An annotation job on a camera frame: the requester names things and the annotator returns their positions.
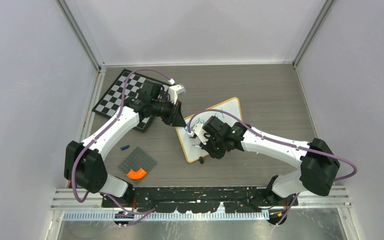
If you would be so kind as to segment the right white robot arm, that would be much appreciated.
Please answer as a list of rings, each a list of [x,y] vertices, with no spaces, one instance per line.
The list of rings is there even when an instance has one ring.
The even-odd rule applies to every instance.
[[[295,167],[293,172],[271,178],[265,189],[265,198],[271,205],[279,205],[292,194],[305,191],[328,196],[340,168],[330,148],[318,138],[311,142],[290,140],[241,121],[229,125],[216,116],[194,125],[192,134],[212,158],[221,159],[225,153],[239,150],[263,154]]]

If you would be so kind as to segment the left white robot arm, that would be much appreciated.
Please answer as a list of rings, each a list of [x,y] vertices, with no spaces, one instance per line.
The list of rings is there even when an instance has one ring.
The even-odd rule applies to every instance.
[[[169,80],[168,98],[159,98],[162,85],[145,81],[138,97],[121,94],[121,104],[114,115],[95,133],[81,142],[71,141],[66,147],[64,176],[71,182],[75,199],[82,203],[77,187],[89,193],[102,193],[114,196],[121,207],[133,202],[133,193],[128,190],[129,183],[109,174],[104,160],[110,150],[140,121],[149,117],[160,117],[170,127],[185,127],[179,95],[186,89],[181,84]]]

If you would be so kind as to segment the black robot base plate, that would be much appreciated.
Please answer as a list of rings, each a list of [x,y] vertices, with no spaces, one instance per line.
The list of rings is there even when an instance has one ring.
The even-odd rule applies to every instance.
[[[104,195],[101,206],[133,208],[144,213],[257,213],[274,207],[287,208],[294,195],[281,198],[258,186],[129,187],[122,197]]]

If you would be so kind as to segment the blue marker cap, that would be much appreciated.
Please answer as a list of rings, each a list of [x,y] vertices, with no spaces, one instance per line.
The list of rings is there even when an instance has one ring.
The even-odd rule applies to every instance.
[[[125,146],[122,146],[120,149],[121,149],[122,151],[124,151],[124,150],[128,149],[129,147],[130,147],[129,145],[125,145]]]

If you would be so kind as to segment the black white chessboard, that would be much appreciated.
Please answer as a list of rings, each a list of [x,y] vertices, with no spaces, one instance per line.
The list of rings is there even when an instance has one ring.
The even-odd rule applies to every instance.
[[[102,117],[110,119],[115,113],[116,110],[120,107],[122,103],[121,96],[124,86],[124,81],[126,77],[131,73],[130,70],[123,69],[123,71],[118,75],[110,87],[106,90],[103,96],[98,100],[96,105],[92,108],[92,111]],[[161,84],[160,92],[158,95],[159,99],[167,98],[167,91],[169,84],[148,76],[145,76],[140,73],[133,74],[130,79],[127,81],[125,97],[126,98],[137,98],[140,90],[143,87],[144,82],[149,81],[152,83]]]

